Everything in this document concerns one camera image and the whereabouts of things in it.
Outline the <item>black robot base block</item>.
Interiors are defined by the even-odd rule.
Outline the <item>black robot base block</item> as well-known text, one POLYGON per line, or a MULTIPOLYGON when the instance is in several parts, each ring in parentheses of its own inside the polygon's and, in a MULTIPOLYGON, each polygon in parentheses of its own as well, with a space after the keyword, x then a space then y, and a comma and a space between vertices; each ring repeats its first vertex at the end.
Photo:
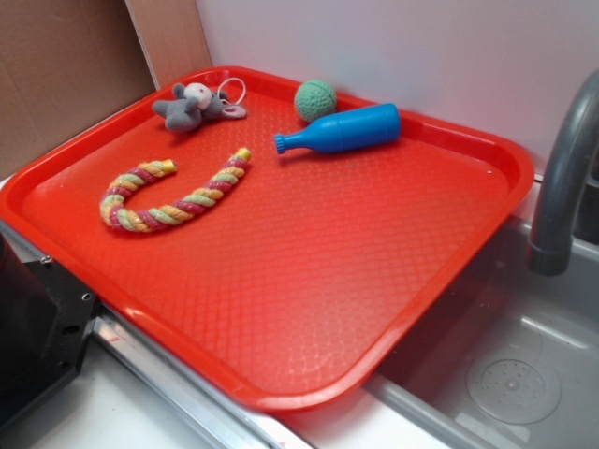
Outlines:
POLYGON ((57 262, 23 262, 1 239, 1 430, 80 372, 95 292, 57 262))

